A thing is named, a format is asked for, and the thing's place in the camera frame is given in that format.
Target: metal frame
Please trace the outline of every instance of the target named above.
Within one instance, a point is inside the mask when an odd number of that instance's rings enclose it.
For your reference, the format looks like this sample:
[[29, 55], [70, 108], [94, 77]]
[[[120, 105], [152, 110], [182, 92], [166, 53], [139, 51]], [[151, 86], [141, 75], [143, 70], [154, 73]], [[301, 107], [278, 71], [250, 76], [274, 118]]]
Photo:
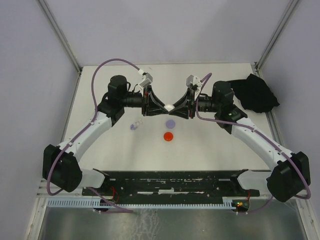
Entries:
[[61, 28], [58, 26], [57, 21], [53, 15], [52, 11], [50, 10], [48, 3], [46, 2], [46, 0], [36, 0], [36, 1], [38, 2], [39, 6], [42, 9], [46, 18], [48, 19], [54, 33], [56, 34], [57, 38], [59, 39], [66, 54], [70, 58], [74, 68], [80, 74], [82, 71], [82, 68], [79, 65], [77, 58], [76, 58], [75, 54], [73, 53], [71, 46], [68, 43], [64, 33], [62, 32]]
[[75, 102], [76, 93], [77, 93], [77, 90], [78, 90], [81, 74], [82, 74], [82, 71], [78, 72], [78, 74], [76, 76], [76, 83], [75, 83], [75, 86], [74, 86], [72, 99], [71, 99], [71, 102], [70, 102], [70, 105], [69, 105], [69, 108], [68, 108], [68, 114], [66, 116], [66, 120], [65, 120], [65, 124], [64, 124], [64, 128], [63, 128], [62, 136], [61, 136], [61, 139], [60, 139], [60, 143], [65, 140], [65, 136], [66, 136], [66, 132], [67, 132], [68, 124], [69, 124], [69, 119], [70, 119], [70, 115], [71, 115], [71, 109], [74, 106], [74, 102]]
[[[255, 74], [258, 77], [263, 78], [260, 69], [256, 69]], [[280, 134], [280, 130], [274, 112], [270, 111], [267, 112], [265, 115], [268, 120], [273, 139], [282, 146], [285, 146], [283, 138]], [[307, 238], [310, 240], [320, 240], [320, 227], [315, 216], [314, 210], [312, 208], [312, 203], [310, 199], [297, 199], [296, 203]]]
[[285, 29], [288, 21], [290, 20], [291, 16], [293, 15], [294, 11], [297, 9], [301, 0], [290, 0], [289, 4], [286, 6], [280, 21], [272, 34], [271, 39], [269, 40], [266, 48], [264, 49], [259, 61], [255, 64], [255, 68], [259, 71], [262, 66], [265, 64], [270, 52], [274, 48], [276, 42], [278, 41], [281, 33]]
[[24, 240], [37, 240], [39, 238], [41, 225], [46, 213], [47, 201], [47, 198], [35, 199], [30, 221], [25, 231]]

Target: metal floor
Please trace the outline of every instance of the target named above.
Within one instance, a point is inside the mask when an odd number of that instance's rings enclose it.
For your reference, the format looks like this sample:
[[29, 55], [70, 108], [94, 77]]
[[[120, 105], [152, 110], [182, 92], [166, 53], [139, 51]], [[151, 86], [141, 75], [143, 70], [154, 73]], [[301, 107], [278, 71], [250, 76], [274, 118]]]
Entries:
[[[252, 209], [263, 200], [251, 200]], [[39, 240], [306, 240], [295, 200], [273, 201], [261, 212], [217, 209], [135, 209], [98, 214], [86, 208], [48, 207]]]

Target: grey wall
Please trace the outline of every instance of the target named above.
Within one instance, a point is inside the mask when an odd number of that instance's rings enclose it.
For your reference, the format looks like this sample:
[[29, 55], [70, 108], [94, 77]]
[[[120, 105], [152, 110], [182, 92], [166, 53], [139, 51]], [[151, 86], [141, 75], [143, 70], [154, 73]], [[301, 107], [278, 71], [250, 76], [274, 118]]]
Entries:
[[20, 240], [77, 74], [35, 0], [0, 2], [0, 239]]
[[303, 0], [265, 66], [278, 97], [275, 115], [287, 147], [309, 156], [311, 201], [320, 219], [320, 1]]
[[259, 60], [289, 0], [47, 0], [82, 66]]

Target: black cloth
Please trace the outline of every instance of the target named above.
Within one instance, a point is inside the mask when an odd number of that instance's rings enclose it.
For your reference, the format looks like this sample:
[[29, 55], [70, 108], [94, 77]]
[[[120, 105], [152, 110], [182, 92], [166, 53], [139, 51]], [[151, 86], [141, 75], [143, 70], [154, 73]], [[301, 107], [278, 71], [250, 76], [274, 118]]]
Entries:
[[247, 79], [228, 82], [244, 109], [266, 113], [280, 105], [266, 82], [256, 75], [250, 74]]

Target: red bottle cap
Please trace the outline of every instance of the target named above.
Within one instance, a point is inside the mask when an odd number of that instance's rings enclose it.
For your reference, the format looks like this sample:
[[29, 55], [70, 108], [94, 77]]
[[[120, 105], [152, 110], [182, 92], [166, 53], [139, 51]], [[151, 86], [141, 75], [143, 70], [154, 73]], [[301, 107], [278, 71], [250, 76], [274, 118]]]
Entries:
[[174, 135], [168, 131], [163, 135], [163, 138], [164, 140], [170, 142], [174, 138]]

